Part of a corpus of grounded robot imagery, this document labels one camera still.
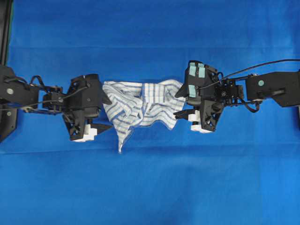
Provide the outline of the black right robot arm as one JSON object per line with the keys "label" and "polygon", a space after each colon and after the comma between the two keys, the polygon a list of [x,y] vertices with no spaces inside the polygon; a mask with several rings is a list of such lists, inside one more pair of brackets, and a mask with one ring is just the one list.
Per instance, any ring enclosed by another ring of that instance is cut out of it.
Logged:
{"label": "black right robot arm", "polygon": [[184,83],[175,96],[185,98],[193,107],[175,112],[175,118],[192,122],[193,131],[210,133],[216,130],[225,107],[243,105],[256,113],[268,98],[281,107],[299,106],[300,73],[271,72],[234,78],[233,74],[224,76],[207,64],[191,60]]}

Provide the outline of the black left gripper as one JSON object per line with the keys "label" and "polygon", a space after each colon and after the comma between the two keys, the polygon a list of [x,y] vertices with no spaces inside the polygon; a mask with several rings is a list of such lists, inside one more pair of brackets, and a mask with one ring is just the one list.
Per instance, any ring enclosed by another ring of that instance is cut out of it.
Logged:
{"label": "black left gripper", "polygon": [[69,97],[64,99],[65,109],[62,117],[71,141],[93,141],[95,136],[112,128],[111,125],[92,122],[99,116],[101,104],[112,104],[102,89],[98,74],[72,79],[67,95]]}

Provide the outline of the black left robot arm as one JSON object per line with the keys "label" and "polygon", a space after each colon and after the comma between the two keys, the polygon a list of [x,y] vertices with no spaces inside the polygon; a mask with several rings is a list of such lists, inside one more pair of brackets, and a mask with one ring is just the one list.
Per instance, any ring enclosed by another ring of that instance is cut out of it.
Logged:
{"label": "black left robot arm", "polygon": [[61,114],[71,141],[93,141],[110,125],[94,123],[103,105],[111,101],[102,89],[97,74],[81,75],[71,80],[67,93],[59,86],[46,86],[40,76],[38,83],[26,82],[12,68],[0,67],[0,139],[16,130],[18,110],[26,113]]}

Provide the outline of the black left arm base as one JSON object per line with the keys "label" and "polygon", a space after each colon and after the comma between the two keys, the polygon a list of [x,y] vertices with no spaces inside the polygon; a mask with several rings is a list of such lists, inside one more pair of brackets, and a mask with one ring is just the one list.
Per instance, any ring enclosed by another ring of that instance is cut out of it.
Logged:
{"label": "black left arm base", "polygon": [[[0,1],[0,65],[5,66],[8,60],[8,45],[10,40],[10,26],[12,22],[13,0]],[[15,129],[17,110],[10,109],[0,103],[0,142],[3,142]]]}

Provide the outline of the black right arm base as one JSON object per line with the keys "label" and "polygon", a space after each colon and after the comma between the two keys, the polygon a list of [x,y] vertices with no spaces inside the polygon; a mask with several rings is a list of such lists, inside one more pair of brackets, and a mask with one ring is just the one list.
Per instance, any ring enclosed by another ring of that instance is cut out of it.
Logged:
{"label": "black right arm base", "polygon": [[300,106],[297,107],[298,127],[300,128]]}

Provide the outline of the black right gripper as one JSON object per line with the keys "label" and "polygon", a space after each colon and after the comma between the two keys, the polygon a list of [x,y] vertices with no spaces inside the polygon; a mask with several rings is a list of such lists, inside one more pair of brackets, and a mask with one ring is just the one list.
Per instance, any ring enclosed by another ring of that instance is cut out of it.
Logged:
{"label": "black right gripper", "polygon": [[176,120],[184,119],[192,123],[191,130],[200,133],[215,132],[218,120],[224,109],[221,97],[222,83],[215,68],[191,60],[185,70],[183,85],[175,94],[176,98],[185,98],[187,105],[192,106],[174,112]]}

